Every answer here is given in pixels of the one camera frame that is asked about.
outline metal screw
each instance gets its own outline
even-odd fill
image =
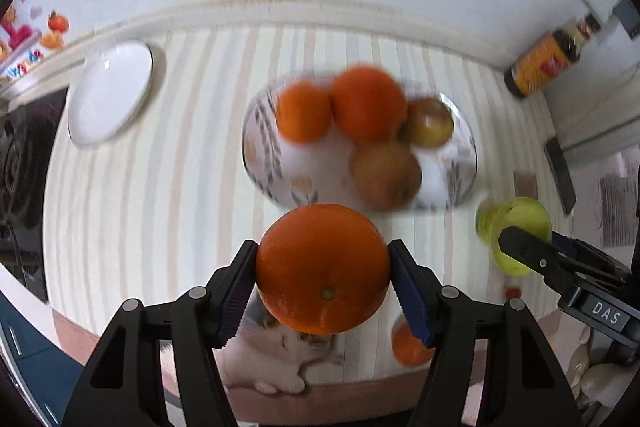
[[[526,308],[524,301],[518,298],[509,299],[509,306],[511,306],[514,310],[517,310],[519,312],[521,312],[524,308]]]
[[[440,290],[440,293],[442,293],[442,296],[446,297],[447,299],[455,299],[458,295],[460,295],[458,288],[456,288],[455,286],[443,286],[442,290]]]
[[[207,294],[207,289],[204,286],[194,286],[189,290],[189,296],[192,299],[202,299]]]
[[[122,309],[126,312],[132,312],[138,307],[138,299],[127,299],[122,303]]]

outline blue cabinet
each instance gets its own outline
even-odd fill
[[[52,425],[62,422],[82,365],[52,344],[0,292],[0,324],[20,375]]]

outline bottle label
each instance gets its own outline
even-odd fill
[[[536,92],[571,67],[556,39],[547,35],[526,55],[520,57],[511,70],[513,82],[524,96]]]

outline cat print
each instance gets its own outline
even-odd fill
[[[342,365],[331,335],[311,335],[281,324],[256,296],[247,306],[236,336],[213,351],[224,386],[250,387],[263,394],[299,394],[306,388],[300,370],[310,363]],[[177,381],[173,347],[161,349],[162,369]]]

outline red logo on label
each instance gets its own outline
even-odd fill
[[[542,71],[549,78],[555,78],[564,70],[568,70],[571,64],[568,60],[561,60],[555,55],[551,55],[545,62],[540,64],[540,71]]]

